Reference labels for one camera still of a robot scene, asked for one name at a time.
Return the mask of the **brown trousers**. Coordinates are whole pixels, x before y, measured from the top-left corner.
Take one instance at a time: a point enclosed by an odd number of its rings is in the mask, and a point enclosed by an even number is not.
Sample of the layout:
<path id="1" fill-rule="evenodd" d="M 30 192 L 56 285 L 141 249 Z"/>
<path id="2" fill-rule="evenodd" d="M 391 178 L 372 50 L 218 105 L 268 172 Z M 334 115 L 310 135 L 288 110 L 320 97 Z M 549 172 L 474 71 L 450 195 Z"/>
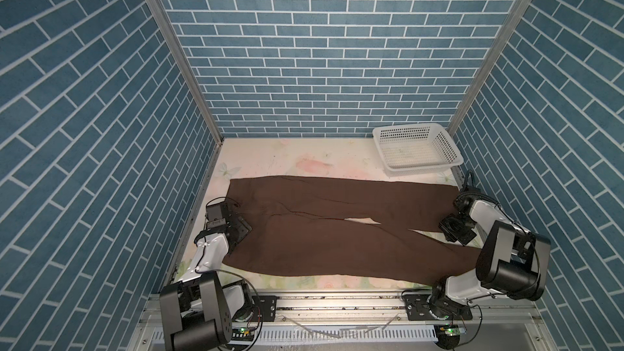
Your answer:
<path id="1" fill-rule="evenodd" d="M 433 238 L 450 185 L 265 176 L 232 180 L 250 233 L 224 263 L 270 276 L 362 276 L 432 285 L 474 269 L 479 250 Z"/>

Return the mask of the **white plastic laundry basket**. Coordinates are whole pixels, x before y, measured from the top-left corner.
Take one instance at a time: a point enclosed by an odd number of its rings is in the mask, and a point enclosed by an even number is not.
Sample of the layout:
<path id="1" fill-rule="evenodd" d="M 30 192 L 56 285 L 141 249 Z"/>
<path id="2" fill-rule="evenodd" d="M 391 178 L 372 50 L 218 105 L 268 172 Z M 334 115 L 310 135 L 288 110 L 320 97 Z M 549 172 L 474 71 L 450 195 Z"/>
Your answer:
<path id="1" fill-rule="evenodd" d="M 464 158 L 440 124 L 411 123 L 373 130 L 385 170 L 392 174 L 424 174 L 459 167 Z"/>

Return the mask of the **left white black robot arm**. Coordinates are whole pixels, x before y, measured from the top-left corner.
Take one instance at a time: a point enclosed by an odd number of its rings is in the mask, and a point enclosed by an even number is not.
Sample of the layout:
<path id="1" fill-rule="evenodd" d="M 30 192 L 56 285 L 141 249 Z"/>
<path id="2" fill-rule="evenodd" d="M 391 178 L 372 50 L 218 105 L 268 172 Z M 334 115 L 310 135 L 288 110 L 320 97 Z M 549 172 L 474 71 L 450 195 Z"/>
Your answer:
<path id="1" fill-rule="evenodd" d="M 245 305 L 245 290 L 222 286 L 218 271 L 250 231 L 235 214 L 209 222 L 196 236 L 198 249 L 188 270 L 159 295 L 166 350 L 211 350 L 232 340 L 232 315 Z"/>

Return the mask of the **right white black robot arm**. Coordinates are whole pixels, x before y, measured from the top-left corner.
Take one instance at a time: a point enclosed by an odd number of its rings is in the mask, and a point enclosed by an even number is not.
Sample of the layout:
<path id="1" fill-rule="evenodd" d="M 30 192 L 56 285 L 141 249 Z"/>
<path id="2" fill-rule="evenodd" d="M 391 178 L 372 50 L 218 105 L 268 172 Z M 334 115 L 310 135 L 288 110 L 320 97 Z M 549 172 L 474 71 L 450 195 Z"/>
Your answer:
<path id="1" fill-rule="evenodd" d="M 496 199 L 477 188 L 462 189 L 453 206 L 457 214 L 439 223 L 447 241 L 467 246 L 477 227 L 486 239 L 473 270 L 436 283 L 427 301 L 431 315 L 440 320 L 470 320 L 470 304 L 486 297 L 541 299 L 550 260 L 549 238 L 513 221 Z"/>

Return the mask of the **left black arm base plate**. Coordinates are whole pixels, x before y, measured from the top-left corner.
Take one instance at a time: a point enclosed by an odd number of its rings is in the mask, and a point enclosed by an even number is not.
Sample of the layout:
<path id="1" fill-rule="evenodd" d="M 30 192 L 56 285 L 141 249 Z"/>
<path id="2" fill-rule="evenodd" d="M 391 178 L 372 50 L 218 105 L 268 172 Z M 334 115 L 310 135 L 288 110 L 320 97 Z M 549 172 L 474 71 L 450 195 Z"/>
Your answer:
<path id="1" fill-rule="evenodd" d="M 273 323 L 276 320 L 278 297 L 274 295 L 260 295 L 252 297 L 251 322 Z"/>

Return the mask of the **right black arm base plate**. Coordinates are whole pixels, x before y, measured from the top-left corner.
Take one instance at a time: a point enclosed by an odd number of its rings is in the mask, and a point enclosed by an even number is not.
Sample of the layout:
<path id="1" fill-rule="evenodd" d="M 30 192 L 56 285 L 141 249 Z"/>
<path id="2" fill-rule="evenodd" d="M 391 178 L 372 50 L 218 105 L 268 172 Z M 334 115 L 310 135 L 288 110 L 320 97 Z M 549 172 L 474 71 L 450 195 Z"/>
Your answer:
<path id="1" fill-rule="evenodd" d="M 431 294 L 406 294 L 403 297 L 409 321 L 470 321 L 473 320 L 471 308 L 448 297 L 435 299 Z"/>

